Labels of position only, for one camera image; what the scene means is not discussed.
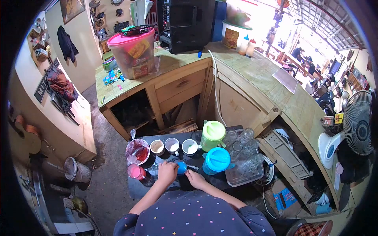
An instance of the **glass with pink drink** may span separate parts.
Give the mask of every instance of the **glass with pink drink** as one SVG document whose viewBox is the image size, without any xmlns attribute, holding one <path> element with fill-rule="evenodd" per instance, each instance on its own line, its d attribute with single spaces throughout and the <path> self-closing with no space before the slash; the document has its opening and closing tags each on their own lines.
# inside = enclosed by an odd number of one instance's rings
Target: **glass with pink drink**
<svg viewBox="0 0 378 236">
<path fill-rule="evenodd" d="M 131 164 L 127 167 L 127 174 L 137 180 L 142 180 L 146 178 L 146 171 L 137 164 Z"/>
</svg>

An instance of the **corrugated roof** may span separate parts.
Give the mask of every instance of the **corrugated roof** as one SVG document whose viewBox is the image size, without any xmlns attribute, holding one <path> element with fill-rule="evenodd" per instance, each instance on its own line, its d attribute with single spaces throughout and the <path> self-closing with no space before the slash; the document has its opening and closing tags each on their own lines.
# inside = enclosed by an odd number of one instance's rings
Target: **corrugated roof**
<svg viewBox="0 0 378 236">
<path fill-rule="evenodd" d="M 290 0 L 289 11 L 336 50 L 364 48 L 351 17 L 339 0 Z"/>
</svg>

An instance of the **blue pitcher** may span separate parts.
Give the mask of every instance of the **blue pitcher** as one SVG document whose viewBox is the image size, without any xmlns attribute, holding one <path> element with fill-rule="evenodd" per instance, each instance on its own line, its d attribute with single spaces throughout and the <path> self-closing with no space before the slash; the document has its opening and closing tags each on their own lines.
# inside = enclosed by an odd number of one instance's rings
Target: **blue pitcher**
<svg viewBox="0 0 378 236">
<path fill-rule="evenodd" d="M 202 154 L 205 158 L 202 169 L 208 175 L 214 175 L 227 169 L 232 169 L 230 154 L 224 148 L 212 148 L 208 153 Z"/>
</svg>

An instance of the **green pitcher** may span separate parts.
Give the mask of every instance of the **green pitcher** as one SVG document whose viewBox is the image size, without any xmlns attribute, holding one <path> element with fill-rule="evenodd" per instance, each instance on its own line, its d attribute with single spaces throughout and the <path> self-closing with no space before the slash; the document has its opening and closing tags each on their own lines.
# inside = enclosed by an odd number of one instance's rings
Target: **green pitcher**
<svg viewBox="0 0 378 236">
<path fill-rule="evenodd" d="M 219 144 L 225 148 L 226 145 L 222 142 L 222 139 L 226 135 L 226 128 L 222 123 L 212 120 L 212 121 L 203 121 L 202 137 L 201 137 L 201 146 L 202 150 L 205 152 L 210 151 L 210 149 L 217 147 Z"/>
</svg>

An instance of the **blue cup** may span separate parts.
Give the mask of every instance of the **blue cup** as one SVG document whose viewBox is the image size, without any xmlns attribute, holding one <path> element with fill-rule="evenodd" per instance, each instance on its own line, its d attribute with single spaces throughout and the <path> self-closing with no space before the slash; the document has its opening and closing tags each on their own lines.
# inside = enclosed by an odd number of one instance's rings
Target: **blue cup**
<svg viewBox="0 0 378 236">
<path fill-rule="evenodd" d="M 185 161 L 175 160 L 173 162 L 178 164 L 177 174 L 185 174 L 186 170 L 188 169 L 188 166 L 186 165 Z"/>
<path fill-rule="evenodd" d="M 212 148 L 202 157 L 205 158 L 202 169 L 208 175 L 214 175 L 235 167 L 235 164 L 231 164 L 230 154 L 224 148 Z"/>
<path fill-rule="evenodd" d="M 332 210 L 332 208 L 330 208 L 330 204 L 329 203 L 325 204 L 324 206 L 318 205 L 316 207 L 316 213 L 317 214 L 330 213 L 331 210 Z"/>
</svg>

